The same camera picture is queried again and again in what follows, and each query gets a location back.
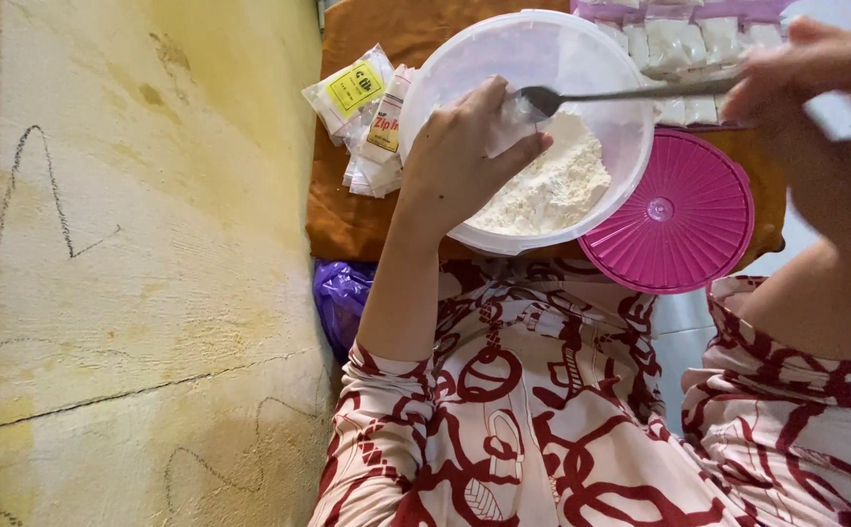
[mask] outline patterned shirt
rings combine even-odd
[[[851,525],[851,361],[740,320],[763,280],[709,286],[678,437],[653,296],[589,263],[444,264],[431,359],[354,345],[311,525]]]

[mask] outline pink plastic lid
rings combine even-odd
[[[578,241],[615,282],[674,294],[727,274],[753,232],[754,199],[744,169],[707,141],[658,129],[640,185]]]

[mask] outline yellow label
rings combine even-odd
[[[367,142],[385,148],[390,152],[399,150],[399,113],[391,115],[387,112],[379,112],[376,120],[370,125],[370,133],[367,134]]]
[[[361,60],[329,82],[325,89],[341,114],[347,117],[363,103],[383,95],[384,86],[383,79],[376,74],[370,61]]]

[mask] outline sleeve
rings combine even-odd
[[[738,318],[763,281],[708,288],[717,334],[682,380],[687,447],[755,524],[851,525],[851,361],[788,348]]]
[[[309,525],[390,521],[424,459],[425,426],[434,411],[432,367],[432,359],[392,361],[354,344]]]

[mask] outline orange cloth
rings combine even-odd
[[[348,66],[379,42],[395,66],[420,67],[443,42],[480,20],[525,8],[568,11],[568,0],[344,0],[325,12],[321,76]],[[759,152],[752,131],[699,134],[722,148],[750,175],[757,204],[757,226],[742,265],[781,243],[786,187],[782,174]],[[331,143],[320,123],[308,189],[305,230],[313,256],[329,260],[376,261],[383,250],[398,192],[382,200],[351,194],[341,185],[349,154]],[[474,251],[445,238],[443,260],[475,257]],[[584,258],[570,242],[525,253],[534,258]]]

